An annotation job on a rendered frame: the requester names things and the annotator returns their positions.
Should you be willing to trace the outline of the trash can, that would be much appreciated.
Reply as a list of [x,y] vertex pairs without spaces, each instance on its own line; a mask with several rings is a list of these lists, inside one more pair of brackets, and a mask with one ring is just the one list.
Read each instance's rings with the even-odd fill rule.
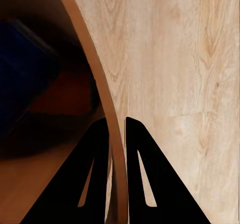
[[[28,112],[0,138],[0,224],[20,224],[40,194],[97,120],[109,128],[107,176],[112,188],[105,224],[129,224],[128,178],[114,102],[98,53],[75,0],[0,0],[1,17],[16,17],[65,62],[86,64],[98,99],[86,114]],[[77,207],[84,205],[92,162]],[[107,177],[107,180],[109,179]]]

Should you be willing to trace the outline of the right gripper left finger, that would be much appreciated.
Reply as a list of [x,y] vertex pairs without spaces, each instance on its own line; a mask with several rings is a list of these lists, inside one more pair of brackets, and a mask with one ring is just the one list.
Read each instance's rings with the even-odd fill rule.
[[[106,118],[95,121],[20,224],[105,224],[109,137]],[[77,207],[91,166],[85,204]]]

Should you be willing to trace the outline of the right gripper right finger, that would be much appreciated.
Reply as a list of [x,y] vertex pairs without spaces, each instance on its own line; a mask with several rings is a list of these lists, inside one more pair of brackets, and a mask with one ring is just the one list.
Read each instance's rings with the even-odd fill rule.
[[[129,224],[211,224],[144,124],[125,120]],[[138,151],[157,207],[146,204]]]

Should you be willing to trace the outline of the can of soda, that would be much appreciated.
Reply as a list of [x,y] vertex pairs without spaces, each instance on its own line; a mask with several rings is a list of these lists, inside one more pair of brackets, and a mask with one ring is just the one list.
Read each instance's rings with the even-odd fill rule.
[[86,114],[95,110],[98,88],[84,63],[64,62],[64,69],[27,112]]
[[16,17],[0,19],[0,138],[64,69],[64,58]]

